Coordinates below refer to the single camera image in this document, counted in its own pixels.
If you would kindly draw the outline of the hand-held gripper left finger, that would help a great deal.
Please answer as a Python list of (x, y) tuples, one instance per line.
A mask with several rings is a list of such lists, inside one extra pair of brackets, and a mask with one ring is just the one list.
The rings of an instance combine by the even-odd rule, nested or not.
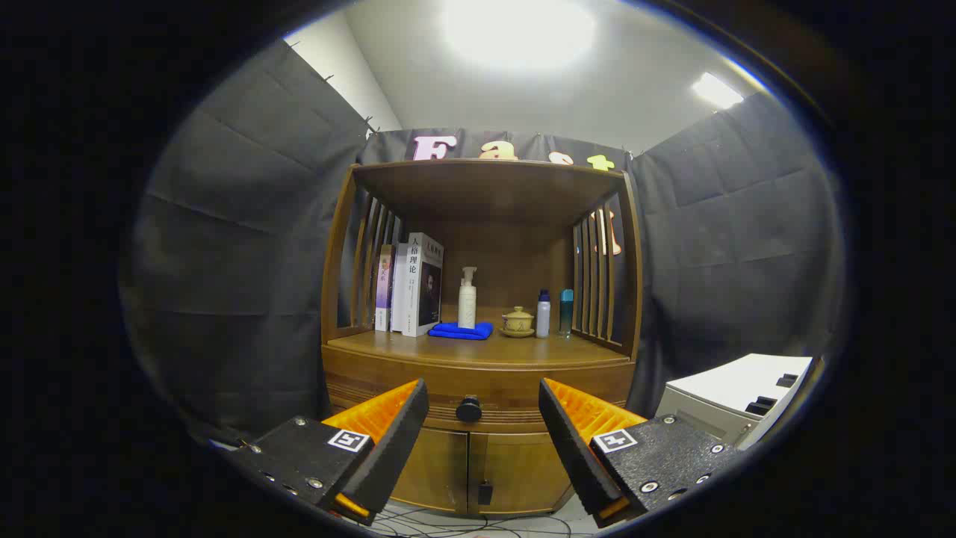
[(419, 378), (331, 418), (294, 416), (224, 457), (280, 498), (368, 526), (391, 498), (428, 409)]

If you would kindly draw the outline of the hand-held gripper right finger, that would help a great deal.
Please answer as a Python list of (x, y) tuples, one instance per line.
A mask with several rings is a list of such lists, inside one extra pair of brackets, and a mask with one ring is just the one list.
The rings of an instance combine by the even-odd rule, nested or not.
[(684, 418), (643, 418), (546, 377), (538, 406), (571, 487), (599, 528), (675, 504), (743, 457)]

